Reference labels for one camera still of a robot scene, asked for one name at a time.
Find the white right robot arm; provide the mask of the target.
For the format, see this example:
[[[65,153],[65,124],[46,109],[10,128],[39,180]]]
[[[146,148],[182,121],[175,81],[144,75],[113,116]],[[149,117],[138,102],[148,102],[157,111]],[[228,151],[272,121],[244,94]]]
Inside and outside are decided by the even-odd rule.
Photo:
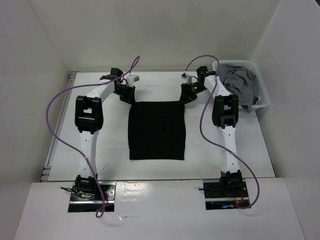
[[[225,88],[217,72],[209,71],[206,66],[199,67],[196,72],[195,82],[192,81],[193,76],[186,72],[181,75],[186,82],[181,85],[179,102],[193,102],[197,94],[205,90],[210,91],[209,98],[213,99],[211,120],[221,139],[221,143],[217,143],[216,146],[223,149],[219,192],[225,197],[232,197],[243,184],[235,137],[239,120],[239,98]]]

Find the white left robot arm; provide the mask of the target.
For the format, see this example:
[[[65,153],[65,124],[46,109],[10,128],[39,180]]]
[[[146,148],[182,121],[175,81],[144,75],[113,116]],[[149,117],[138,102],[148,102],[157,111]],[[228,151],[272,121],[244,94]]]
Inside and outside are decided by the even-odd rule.
[[[103,75],[90,93],[79,95],[75,101],[75,126],[80,135],[80,167],[74,183],[74,191],[88,200],[102,197],[96,179],[96,148],[99,131],[104,124],[103,102],[111,94],[120,100],[132,104],[135,100],[135,82],[140,77],[129,73],[124,76],[122,70],[112,68],[110,74]]]

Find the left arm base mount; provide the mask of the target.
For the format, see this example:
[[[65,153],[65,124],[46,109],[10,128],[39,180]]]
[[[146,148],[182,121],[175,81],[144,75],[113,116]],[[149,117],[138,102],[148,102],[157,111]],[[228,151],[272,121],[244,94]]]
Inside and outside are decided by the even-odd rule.
[[[116,182],[102,181],[99,182],[105,197],[105,211],[114,212]],[[62,190],[70,193],[68,212],[69,213],[89,213],[96,212],[103,206],[103,200],[100,194],[76,192],[76,187],[61,187]]]

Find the black skirt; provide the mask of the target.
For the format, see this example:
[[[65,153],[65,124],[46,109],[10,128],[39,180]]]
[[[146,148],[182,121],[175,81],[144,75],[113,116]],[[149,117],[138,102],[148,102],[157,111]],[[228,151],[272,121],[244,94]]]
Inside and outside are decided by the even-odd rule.
[[[184,160],[185,105],[178,101],[141,101],[128,115],[130,160]]]

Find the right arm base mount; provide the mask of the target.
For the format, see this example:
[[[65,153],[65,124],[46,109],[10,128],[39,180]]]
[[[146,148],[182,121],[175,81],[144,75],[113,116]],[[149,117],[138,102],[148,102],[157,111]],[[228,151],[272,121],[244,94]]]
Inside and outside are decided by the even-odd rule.
[[[231,210],[248,207],[250,198],[246,182],[240,187],[223,192],[223,187],[217,179],[205,180],[198,190],[203,193],[206,210]]]

